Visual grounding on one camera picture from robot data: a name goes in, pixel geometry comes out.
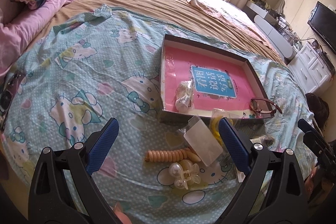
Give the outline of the pink patterned cloth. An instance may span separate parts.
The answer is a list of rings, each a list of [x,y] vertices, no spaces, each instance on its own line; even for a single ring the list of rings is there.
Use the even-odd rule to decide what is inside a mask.
[[[205,14],[237,28],[273,50],[273,46],[266,36],[248,18],[247,14],[236,6],[223,0],[187,0],[187,2]]]

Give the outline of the red strap wristwatch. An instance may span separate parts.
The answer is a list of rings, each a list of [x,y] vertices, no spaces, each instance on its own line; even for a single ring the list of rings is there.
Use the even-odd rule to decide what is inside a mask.
[[[273,115],[276,112],[282,114],[280,106],[267,98],[252,98],[250,100],[250,109],[258,114]]]

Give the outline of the pink quilt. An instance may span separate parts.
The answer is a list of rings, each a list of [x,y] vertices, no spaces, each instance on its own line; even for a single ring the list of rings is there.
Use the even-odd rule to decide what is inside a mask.
[[[1,79],[52,17],[73,1],[46,0],[36,10],[23,11],[10,23],[1,24]]]

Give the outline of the pearl hair claw clip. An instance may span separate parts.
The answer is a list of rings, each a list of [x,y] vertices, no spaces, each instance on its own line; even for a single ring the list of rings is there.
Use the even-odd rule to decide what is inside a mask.
[[[174,162],[169,166],[169,175],[174,178],[174,186],[177,189],[188,190],[191,185],[200,184],[199,171],[198,164],[189,160]]]

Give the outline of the black television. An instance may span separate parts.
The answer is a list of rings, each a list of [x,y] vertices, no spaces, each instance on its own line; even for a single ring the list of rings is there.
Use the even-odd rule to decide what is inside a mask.
[[[307,24],[335,54],[336,14],[318,1],[311,11]]]

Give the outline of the white drawer cabinet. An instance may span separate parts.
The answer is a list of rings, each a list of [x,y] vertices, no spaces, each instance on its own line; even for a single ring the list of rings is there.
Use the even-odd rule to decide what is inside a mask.
[[[331,87],[335,67],[326,54],[305,43],[288,64],[299,86],[305,93],[322,96]]]

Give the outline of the bagged beige jewelry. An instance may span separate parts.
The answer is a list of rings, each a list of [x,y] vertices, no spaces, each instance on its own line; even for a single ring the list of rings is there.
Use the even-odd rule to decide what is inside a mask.
[[[175,93],[175,108],[179,113],[186,113],[193,99],[194,81],[181,81]]]

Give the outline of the tan bed sheet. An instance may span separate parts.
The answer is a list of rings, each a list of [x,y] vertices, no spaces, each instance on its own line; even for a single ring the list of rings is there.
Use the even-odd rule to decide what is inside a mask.
[[[141,15],[175,24],[198,34],[227,42],[235,49],[257,53],[268,59],[284,64],[279,53],[263,43],[244,34],[235,27],[221,22],[190,5],[187,0],[75,0],[63,6],[33,39],[46,36],[53,26],[64,23],[82,12],[93,11],[101,5],[120,7]]]

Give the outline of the yellow item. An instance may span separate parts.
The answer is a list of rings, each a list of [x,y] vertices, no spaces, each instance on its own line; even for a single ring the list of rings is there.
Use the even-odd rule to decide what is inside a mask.
[[[214,138],[218,141],[218,143],[223,147],[224,143],[219,134],[219,121],[222,118],[228,118],[228,121],[231,125],[234,125],[233,119],[230,117],[230,113],[224,111],[222,109],[214,109],[211,114],[209,129],[214,136]]]

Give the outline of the dark cardboard box tray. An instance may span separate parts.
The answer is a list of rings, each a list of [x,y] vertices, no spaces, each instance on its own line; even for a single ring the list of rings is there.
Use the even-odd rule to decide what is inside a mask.
[[[248,59],[201,42],[166,34],[161,51],[160,122],[209,120],[215,110],[231,119],[261,122],[275,107]]]

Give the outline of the clear bagged white card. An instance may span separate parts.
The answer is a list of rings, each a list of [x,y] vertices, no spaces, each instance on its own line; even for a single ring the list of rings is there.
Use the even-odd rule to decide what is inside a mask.
[[[189,147],[195,151],[205,166],[210,166],[222,155],[223,147],[198,116],[189,119],[182,132]]]

